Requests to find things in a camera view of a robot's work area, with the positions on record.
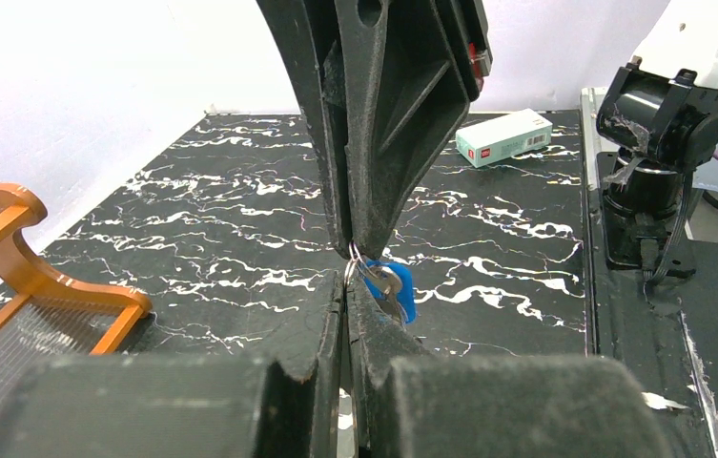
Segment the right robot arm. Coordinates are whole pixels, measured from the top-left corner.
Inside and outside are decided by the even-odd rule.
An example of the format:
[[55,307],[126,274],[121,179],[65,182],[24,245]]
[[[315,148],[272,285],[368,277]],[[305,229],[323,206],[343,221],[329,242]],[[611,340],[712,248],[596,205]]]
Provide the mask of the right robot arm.
[[[262,1],[318,160],[333,248],[376,260],[482,93],[480,1]],[[718,1],[672,1],[615,74],[600,135],[684,175],[718,142]]]

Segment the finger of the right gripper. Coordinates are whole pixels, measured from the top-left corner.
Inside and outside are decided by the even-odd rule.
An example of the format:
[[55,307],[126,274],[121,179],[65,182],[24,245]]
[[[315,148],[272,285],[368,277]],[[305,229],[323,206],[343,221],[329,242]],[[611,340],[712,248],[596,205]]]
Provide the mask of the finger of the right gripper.
[[481,1],[338,1],[352,241],[380,257],[492,66]]
[[345,154],[345,77],[335,3],[268,0],[257,4],[312,140],[331,246],[346,257],[353,235]]

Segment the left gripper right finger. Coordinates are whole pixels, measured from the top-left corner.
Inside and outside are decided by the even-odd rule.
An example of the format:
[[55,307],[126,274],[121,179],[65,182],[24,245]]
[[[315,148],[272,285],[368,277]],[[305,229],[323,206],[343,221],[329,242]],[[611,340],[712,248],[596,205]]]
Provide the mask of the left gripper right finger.
[[360,457],[669,457],[641,386],[581,355],[444,357],[345,284]]

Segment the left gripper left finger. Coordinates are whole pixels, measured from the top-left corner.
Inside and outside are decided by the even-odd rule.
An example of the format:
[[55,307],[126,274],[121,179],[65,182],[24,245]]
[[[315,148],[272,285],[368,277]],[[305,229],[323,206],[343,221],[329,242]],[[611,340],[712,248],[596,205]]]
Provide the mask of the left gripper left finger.
[[342,286],[237,355],[52,357],[0,410],[0,457],[332,457]]

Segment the blue key tag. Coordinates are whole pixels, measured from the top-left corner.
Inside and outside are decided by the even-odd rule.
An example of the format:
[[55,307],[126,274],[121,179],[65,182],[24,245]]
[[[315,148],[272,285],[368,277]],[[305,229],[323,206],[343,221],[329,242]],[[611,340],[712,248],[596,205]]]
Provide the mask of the blue key tag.
[[409,269],[391,261],[368,260],[363,279],[380,309],[397,323],[417,318],[414,284]]

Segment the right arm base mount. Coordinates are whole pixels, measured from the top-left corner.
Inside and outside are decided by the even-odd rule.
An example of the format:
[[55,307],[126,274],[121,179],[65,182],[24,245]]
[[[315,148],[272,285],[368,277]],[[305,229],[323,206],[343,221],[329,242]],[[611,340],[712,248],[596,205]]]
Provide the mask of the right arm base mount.
[[607,178],[629,165],[623,153],[603,152],[597,155],[602,212],[605,226],[606,264],[612,270],[639,271],[649,266],[648,254],[642,248],[653,240],[658,244],[654,272],[663,255],[667,255],[667,275],[687,279],[696,272],[692,243],[686,235],[678,238],[669,250],[665,247],[680,214],[681,199],[687,198],[685,216],[694,206],[692,175],[679,174],[651,161],[633,169],[625,184]]

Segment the silver keyring holder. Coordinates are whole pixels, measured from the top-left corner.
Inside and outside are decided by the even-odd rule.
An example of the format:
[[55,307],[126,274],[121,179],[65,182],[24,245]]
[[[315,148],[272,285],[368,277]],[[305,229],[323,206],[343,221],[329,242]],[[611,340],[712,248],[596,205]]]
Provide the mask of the silver keyring holder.
[[400,276],[380,261],[369,265],[354,241],[348,244],[348,253],[350,260],[345,269],[345,283],[349,282],[354,273],[358,273],[380,310],[398,324],[404,324],[407,314],[398,301],[398,294],[403,289]]

